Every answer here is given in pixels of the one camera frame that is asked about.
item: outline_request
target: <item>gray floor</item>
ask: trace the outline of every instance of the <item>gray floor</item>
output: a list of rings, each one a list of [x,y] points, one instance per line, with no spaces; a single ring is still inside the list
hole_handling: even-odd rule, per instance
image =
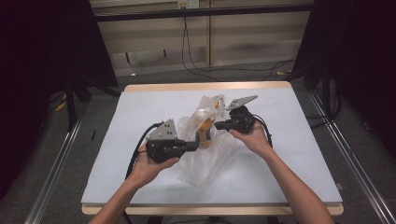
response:
[[[264,69],[273,63],[255,63],[238,65],[241,67]],[[290,70],[291,64],[281,70]],[[267,72],[221,71],[205,73],[221,81],[252,81],[266,77]],[[272,75],[267,80],[279,80],[282,76]],[[207,77],[196,76],[186,70],[145,74],[134,77],[119,77],[119,90],[129,84],[164,83],[164,82],[205,82],[213,81]],[[293,80],[292,86],[306,115],[317,114],[309,94],[300,79]],[[80,211],[80,199],[88,180],[89,173],[106,134],[106,129],[114,114],[117,98],[99,90],[91,89],[92,100],[87,104],[88,111],[83,118],[77,138],[64,164],[60,179],[53,191],[41,223],[84,223],[90,220]],[[77,101],[78,111],[84,106]],[[318,123],[310,119],[311,124]],[[335,122],[347,142],[361,162],[368,176],[373,180],[386,200],[390,210],[396,211],[396,159],[384,149],[380,139],[373,132],[368,132],[363,125],[364,119],[343,99],[343,108]],[[7,196],[0,202],[0,223],[22,223],[33,206],[36,196],[43,186],[51,165],[66,136],[66,108],[59,112],[51,110],[41,131],[36,151],[24,172],[16,179]],[[344,157],[329,134],[326,126],[313,130],[323,157],[327,162],[335,183],[341,183],[340,193],[344,200],[345,212],[335,217],[339,223],[381,223],[377,213],[367,199],[361,186],[352,174]],[[250,223],[248,217],[239,223]],[[280,217],[288,223],[295,223],[293,217]],[[133,216],[134,223],[145,223],[146,217]]]

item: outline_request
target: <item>black curtain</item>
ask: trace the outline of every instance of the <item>black curtain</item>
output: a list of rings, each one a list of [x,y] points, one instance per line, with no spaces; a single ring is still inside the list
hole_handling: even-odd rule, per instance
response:
[[[50,96],[68,78],[118,86],[98,25],[71,20],[92,15],[88,0],[0,2],[0,199],[35,148]]]
[[[312,90],[326,65],[345,97],[396,156],[396,2],[315,3],[332,6],[311,12],[293,73]]]

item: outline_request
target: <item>white table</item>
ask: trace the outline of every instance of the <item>white table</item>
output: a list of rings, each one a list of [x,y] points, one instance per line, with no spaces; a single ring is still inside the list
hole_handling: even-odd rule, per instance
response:
[[[96,214],[122,183],[141,134],[152,123],[190,116],[203,96],[232,99],[258,95],[247,104],[264,118],[279,157],[326,204],[344,211],[318,144],[288,82],[228,82],[132,85],[122,93],[82,197],[84,214]],[[291,215],[265,162],[238,141],[238,156],[209,186],[178,179],[180,167],[162,171],[140,189],[126,209],[131,215]]]

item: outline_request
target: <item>wrist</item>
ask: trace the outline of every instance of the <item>wrist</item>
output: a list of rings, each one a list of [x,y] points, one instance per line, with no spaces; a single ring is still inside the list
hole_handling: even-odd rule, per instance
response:
[[[145,186],[144,181],[136,178],[133,175],[130,175],[124,182],[124,184],[131,190],[138,190]]]
[[[263,146],[260,149],[259,156],[262,157],[265,161],[271,160],[274,156],[276,156],[276,152],[273,148],[268,146]]]

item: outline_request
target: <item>metal rail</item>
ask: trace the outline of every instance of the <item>metal rail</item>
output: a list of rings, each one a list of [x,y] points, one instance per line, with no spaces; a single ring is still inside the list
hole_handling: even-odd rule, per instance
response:
[[[47,205],[50,201],[50,197],[52,196],[52,193],[55,190],[55,186],[56,183],[58,182],[61,171],[64,168],[64,163],[67,159],[67,155],[76,139],[81,121],[87,112],[88,104],[89,103],[85,103],[82,106],[82,111],[76,122],[76,125],[73,127],[71,132],[67,133],[66,138],[64,139],[64,143],[62,144],[61,150],[59,151],[58,157],[56,158],[55,163],[53,163],[52,165],[52,168],[49,172],[49,175],[47,177],[47,180],[43,188],[40,191],[40,194],[35,199],[35,203],[24,222],[25,224],[40,223],[41,218],[43,217]]]
[[[278,5],[265,7],[209,7],[194,9],[177,9],[148,12],[130,12],[130,13],[104,13],[96,14],[90,20],[95,21],[131,21],[131,20],[150,20],[166,18],[183,18],[183,17],[202,17],[202,16],[225,16],[241,14],[258,14],[258,13],[278,13],[278,12],[297,12],[311,11],[315,4],[296,4],[296,5]]]
[[[347,140],[341,134],[335,122],[333,120],[327,119],[325,110],[322,107],[323,103],[321,102],[319,96],[312,91],[310,93],[310,97],[319,114],[323,116],[323,121],[326,122],[326,126],[330,134],[332,135],[332,138],[334,139],[342,155],[344,156],[344,159],[346,160],[346,163],[351,169],[353,175],[356,177],[358,183],[360,184],[361,189],[366,194],[366,197],[369,200],[370,204],[378,214],[379,219],[381,219],[381,222],[384,224],[395,224],[395,217],[390,212],[384,198],[359,163],[351,147],[347,143]]]

